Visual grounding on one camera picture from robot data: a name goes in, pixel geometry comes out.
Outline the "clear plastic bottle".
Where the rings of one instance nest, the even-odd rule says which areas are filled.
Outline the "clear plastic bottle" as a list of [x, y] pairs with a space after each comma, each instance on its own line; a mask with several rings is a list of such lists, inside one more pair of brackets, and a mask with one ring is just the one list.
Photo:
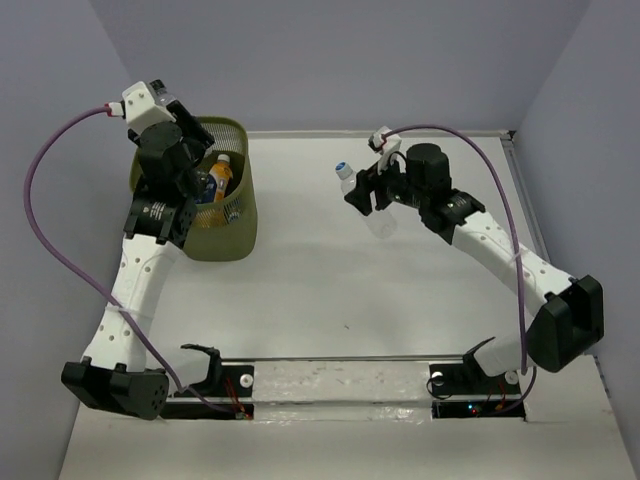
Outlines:
[[387, 210], [377, 209], [377, 200], [368, 169], [354, 170], [347, 162], [335, 167], [340, 181], [343, 200], [352, 206], [364, 221], [369, 231], [379, 239], [391, 237], [397, 228], [397, 222]]

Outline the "orange tea bottle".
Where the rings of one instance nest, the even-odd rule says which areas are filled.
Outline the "orange tea bottle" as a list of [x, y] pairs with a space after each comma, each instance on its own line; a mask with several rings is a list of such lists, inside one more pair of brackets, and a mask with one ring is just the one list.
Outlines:
[[218, 206], [218, 203], [225, 199], [232, 179], [231, 157], [227, 154], [219, 154], [206, 174], [204, 190], [196, 200], [196, 203], [201, 205], [201, 210], [196, 217], [199, 227], [211, 228], [224, 225], [226, 221], [224, 208]]

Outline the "pepsi label small bottle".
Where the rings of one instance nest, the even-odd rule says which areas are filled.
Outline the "pepsi label small bottle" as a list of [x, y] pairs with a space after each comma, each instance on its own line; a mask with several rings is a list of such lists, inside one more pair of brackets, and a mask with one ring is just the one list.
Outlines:
[[162, 80], [153, 80], [149, 85], [155, 94], [157, 104], [167, 108], [169, 104], [176, 100], [176, 96], [167, 89]]

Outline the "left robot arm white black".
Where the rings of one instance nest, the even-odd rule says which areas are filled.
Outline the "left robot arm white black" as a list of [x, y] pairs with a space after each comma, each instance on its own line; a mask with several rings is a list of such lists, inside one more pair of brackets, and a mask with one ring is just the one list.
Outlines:
[[204, 181], [197, 168], [213, 137], [179, 102], [136, 126], [125, 118], [141, 170], [124, 225], [120, 267], [88, 347], [62, 383], [89, 408], [154, 420], [180, 381], [148, 335], [168, 274], [182, 253]]

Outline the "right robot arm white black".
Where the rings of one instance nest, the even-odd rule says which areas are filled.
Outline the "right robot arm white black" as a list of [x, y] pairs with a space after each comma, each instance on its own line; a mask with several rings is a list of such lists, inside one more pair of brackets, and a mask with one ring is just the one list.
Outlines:
[[602, 285], [590, 275], [577, 278], [553, 267], [523, 245], [514, 247], [480, 201], [453, 187], [449, 158], [439, 146], [419, 143], [406, 152], [392, 147], [367, 169], [354, 171], [341, 162], [335, 173], [344, 200], [375, 235], [386, 238], [395, 230], [390, 204], [411, 207], [428, 230], [523, 301], [524, 328], [472, 347], [450, 380], [482, 392], [521, 366], [557, 373], [603, 338]]

